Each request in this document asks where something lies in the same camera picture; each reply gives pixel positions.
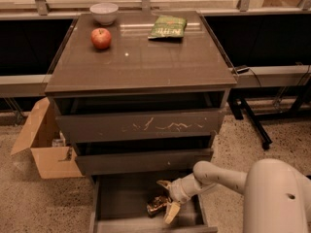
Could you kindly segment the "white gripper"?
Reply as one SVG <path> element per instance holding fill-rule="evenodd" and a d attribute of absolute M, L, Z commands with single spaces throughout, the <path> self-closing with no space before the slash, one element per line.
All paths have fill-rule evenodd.
<path fill-rule="evenodd" d="M 169 195 L 173 200 L 173 202 L 167 204 L 163 218 L 166 224 L 170 224 L 180 212 L 180 204 L 187 203 L 195 194 L 194 177 L 193 175 L 187 175 L 174 182 L 159 180 L 156 183 L 169 191 Z"/>

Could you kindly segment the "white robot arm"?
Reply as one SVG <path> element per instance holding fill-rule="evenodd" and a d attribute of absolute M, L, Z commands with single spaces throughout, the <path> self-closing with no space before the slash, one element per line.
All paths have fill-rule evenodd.
<path fill-rule="evenodd" d="M 311 221 L 311 180 L 278 159 L 262 159 L 248 172 L 197 162 L 192 173 L 173 182 L 164 221 L 171 223 L 193 196 L 220 184 L 244 196 L 243 233 L 308 233 Z"/>

